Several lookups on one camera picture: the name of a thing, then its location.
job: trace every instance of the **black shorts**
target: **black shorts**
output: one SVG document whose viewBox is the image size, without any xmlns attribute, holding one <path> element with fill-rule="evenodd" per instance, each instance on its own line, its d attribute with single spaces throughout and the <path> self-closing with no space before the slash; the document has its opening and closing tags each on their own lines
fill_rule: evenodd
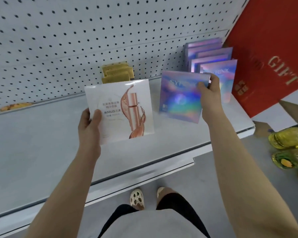
<svg viewBox="0 0 298 238">
<path fill-rule="evenodd" d="M 196 228 L 198 228 L 207 238 L 210 238 L 203 222 L 200 217 L 197 215 L 193 207 L 186 201 L 183 196 L 178 193 L 170 193 L 165 195 L 157 205 L 156 210 L 164 210 L 164 209 L 173 209 L 190 221 Z M 111 217 L 107 220 L 106 224 L 103 226 L 98 238 L 100 238 L 105 231 L 113 224 L 115 220 L 117 220 L 120 216 L 130 214 L 133 212 L 137 212 L 135 208 L 130 205 L 123 204 L 117 207 Z"/>
</svg>

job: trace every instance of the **shelf surface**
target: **shelf surface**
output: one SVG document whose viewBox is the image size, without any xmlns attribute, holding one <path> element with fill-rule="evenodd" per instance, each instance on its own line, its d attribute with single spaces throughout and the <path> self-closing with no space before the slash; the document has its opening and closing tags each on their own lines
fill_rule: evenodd
<svg viewBox="0 0 298 238">
<path fill-rule="evenodd" d="M 159 115 L 161 79 L 149 81 L 155 134 L 102 146 L 92 181 L 110 179 L 210 142 L 199 124 Z M 77 125 L 85 95 L 0 114 L 0 214 L 46 199 L 78 149 Z M 254 126 L 232 96 L 224 111 L 236 132 Z"/>
</svg>

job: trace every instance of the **person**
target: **person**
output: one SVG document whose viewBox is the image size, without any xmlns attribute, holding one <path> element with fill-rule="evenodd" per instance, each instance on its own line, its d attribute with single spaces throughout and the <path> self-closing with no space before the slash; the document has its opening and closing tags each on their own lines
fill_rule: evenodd
<svg viewBox="0 0 298 238">
<path fill-rule="evenodd" d="M 222 199 L 236 236 L 298 238 L 298 224 L 293 214 L 225 116 L 218 77 L 211 76 L 208 88 L 203 83 L 199 83 L 198 88 L 202 117 L 210 130 Z M 101 153 L 100 121 L 99 110 L 95 111 L 91 121 L 88 109 L 82 113 L 76 157 L 32 221 L 26 238 L 77 237 L 94 167 Z M 144 209 L 144 197 L 139 189 L 133 191 L 131 205 L 119 206 L 99 237 L 210 238 L 199 216 L 180 194 L 171 188 L 159 188 L 157 193 L 157 210 L 139 211 Z"/>
</svg>

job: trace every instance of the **gray floor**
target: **gray floor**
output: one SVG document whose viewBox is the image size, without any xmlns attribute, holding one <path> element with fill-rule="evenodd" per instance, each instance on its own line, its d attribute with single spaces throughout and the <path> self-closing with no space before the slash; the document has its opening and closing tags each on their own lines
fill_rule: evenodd
<svg viewBox="0 0 298 238">
<path fill-rule="evenodd" d="M 271 162 L 270 154 L 274 152 L 274 149 L 270 147 L 266 139 L 250 136 L 242 141 L 298 220 L 298 173 L 295 170 L 281 170 Z M 198 156 L 195 161 L 195 165 L 190 168 L 140 187 L 144 193 L 146 209 L 155 209 L 157 188 L 169 186 L 190 202 L 211 237 L 235 237 L 221 199 L 213 153 Z M 87 206 L 78 237 L 97 237 L 115 208 L 120 204 L 128 203 L 129 195 L 130 191 L 124 192 Z M 13 236 L 22 237 L 23 234 L 24 232 L 20 232 Z"/>
</svg>

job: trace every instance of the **finger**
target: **finger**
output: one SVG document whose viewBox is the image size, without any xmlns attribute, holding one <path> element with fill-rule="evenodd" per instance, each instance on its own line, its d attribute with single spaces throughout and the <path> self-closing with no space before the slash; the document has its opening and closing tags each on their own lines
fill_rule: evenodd
<svg viewBox="0 0 298 238">
<path fill-rule="evenodd" d="M 78 128 L 79 129 L 86 128 L 89 125 L 89 119 L 90 119 L 90 112 L 89 112 L 89 108 L 87 108 L 82 112 L 81 120 L 79 121 Z"/>
<path fill-rule="evenodd" d="M 219 91 L 220 90 L 220 79 L 218 76 L 214 75 L 214 74 L 211 74 L 211 84 L 210 84 L 210 87 L 209 89 L 211 91 Z"/>
<path fill-rule="evenodd" d="M 102 112 L 99 109 L 96 109 L 94 112 L 93 119 L 91 120 L 91 124 L 95 127 L 98 127 L 100 121 L 102 120 Z"/>
<path fill-rule="evenodd" d="M 207 87 L 204 85 L 203 82 L 198 82 L 198 90 L 200 92 L 203 92 L 203 91 L 207 90 Z"/>
</svg>

